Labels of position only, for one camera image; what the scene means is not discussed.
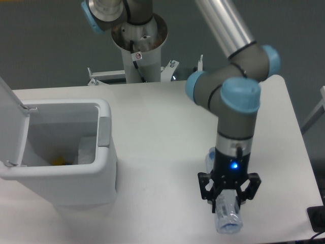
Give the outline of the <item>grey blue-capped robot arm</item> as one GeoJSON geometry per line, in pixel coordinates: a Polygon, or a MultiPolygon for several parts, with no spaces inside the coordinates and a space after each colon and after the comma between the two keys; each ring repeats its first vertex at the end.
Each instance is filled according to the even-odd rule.
{"type": "MultiPolygon", "coordinates": [[[[229,63],[213,74],[192,73],[185,85],[187,96],[218,117],[215,158],[209,173],[199,173],[201,197],[216,211],[223,190],[234,190],[237,202],[254,198],[261,179],[248,173],[257,112],[259,83],[280,68],[278,52],[260,46],[232,1],[197,1],[210,30],[229,63]]],[[[83,1],[85,17],[96,33],[111,31],[122,52],[127,83],[160,82],[160,50],[168,30],[154,13],[152,1],[83,1]]]]}

